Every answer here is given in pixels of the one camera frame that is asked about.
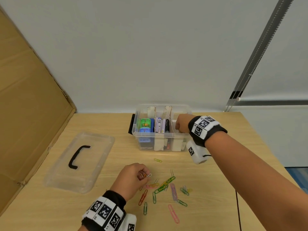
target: black marker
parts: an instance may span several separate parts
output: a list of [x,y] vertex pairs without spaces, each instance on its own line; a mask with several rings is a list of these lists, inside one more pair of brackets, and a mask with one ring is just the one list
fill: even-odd
[[170,123],[169,119],[166,119],[165,133],[170,133]]

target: hand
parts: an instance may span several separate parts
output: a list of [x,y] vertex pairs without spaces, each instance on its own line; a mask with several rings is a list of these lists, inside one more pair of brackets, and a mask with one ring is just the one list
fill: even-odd
[[188,123],[195,117],[192,114],[180,114],[176,120],[175,128],[182,133],[189,133]]
[[149,177],[143,178],[140,173],[148,175],[150,171],[144,164],[126,165],[119,173],[110,190],[120,194],[126,202],[129,201],[140,187],[150,180]]

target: clear plastic container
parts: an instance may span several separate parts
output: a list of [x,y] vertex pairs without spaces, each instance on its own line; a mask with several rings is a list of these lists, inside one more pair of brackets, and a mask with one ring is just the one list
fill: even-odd
[[45,176],[45,186],[88,193],[94,186],[115,139],[81,132]]
[[[139,122],[142,118],[148,118],[148,107],[156,107],[156,117],[161,117],[165,106],[172,106],[170,133],[139,132]],[[137,106],[131,133],[136,140],[141,151],[187,151],[186,143],[191,136],[186,133],[179,133],[175,129],[175,121],[179,114],[191,114],[188,105],[169,104],[141,104]]]

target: plastic lid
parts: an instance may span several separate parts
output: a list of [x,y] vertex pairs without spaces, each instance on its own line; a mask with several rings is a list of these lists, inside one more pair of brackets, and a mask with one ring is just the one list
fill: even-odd
[[82,132],[65,149],[45,176],[45,186],[88,193],[109,155],[112,136]]

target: cardboard edge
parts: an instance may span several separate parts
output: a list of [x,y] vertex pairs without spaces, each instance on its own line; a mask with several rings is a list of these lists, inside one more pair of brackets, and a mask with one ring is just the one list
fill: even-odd
[[37,162],[35,163],[33,168],[30,170],[28,175],[25,177],[24,181],[20,182],[22,185],[25,186],[29,182],[29,180],[33,177],[33,175],[37,172],[37,170],[39,169],[39,167],[41,166],[41,164],[43,163],[43,161],[49,154],[50,149],[57,142],[58,138],[60,137],[61,133],[63,132],[63,130],[65,129],[65,127],[67,126],[68,122],[70,121],[71,117],[74,115],[75,112],[76,110],[73,108],[70,114],[68,115],[68,117],[66,118],[66,120],[64,121],[64,123],[62,124],[61,128],[58,130],[56,135],[53,137],[52,141],[49,143],[48,147],[42,153],[42,155],[37,160]]
[[19,33],[19,35],[24,39],[24,41],[27,43],[27,45],[29,46],[29,48],[34,52],[34,54],[37,56],[37,58],[42,62],[42,64],[44,65],[44,67],[46,68],[46,70],[48,71],[48,73],[50,74],[50,76],[53,78],[53,80],[56,82],[56,84],[58,85],[58,87],[60,88],[62,94],[64,95],[64,97],[66,98],[66,100],[68,101],[68,103],[72,106],[73,109],[75,109],[75,112],[77,110],[73,100],[71,99],[71,97],[66,93],[66,91],[59,85],[59,83],[56,81],[56,79],[52,76],[52,74],[50,73],[50,70],[47,68],[47,66],[45,65],[45,63],[43,62],[43,60],[37,55],[37,53],[35,52],[35,50],[32,48],[32,46],[29,44],[29,42],[27,41],[27,39],[24,37],[24,35],[21,33],[21,31],[19,31],[19,29],[17,28],[17,26],[15,25],[15,23],[12,21],[12,19],[9,17],[9,15],[4,11],[4,9],[2,8],[2,6],[0,5],[0,11],[11,21],[11,23],[13,24],[13,26],[15,27],[16,31]]
[[13,194],[13,196],[11,197],[11,199],[8,201],[8,203],[6,204],[6,206],[3,208],[3,210],[0,210],[0,216],[2,216],[3,213],[5,213],[5,211],[7,210],[7,208],[11,205],[11,203],[13,202],[13,200],[17,197],[17,195],[20,193],[20,191],[22,190],[22,188],[24,187],[23,184],[21,183],[17,183],[19,184],[19,189],[15,192],[15,194]]

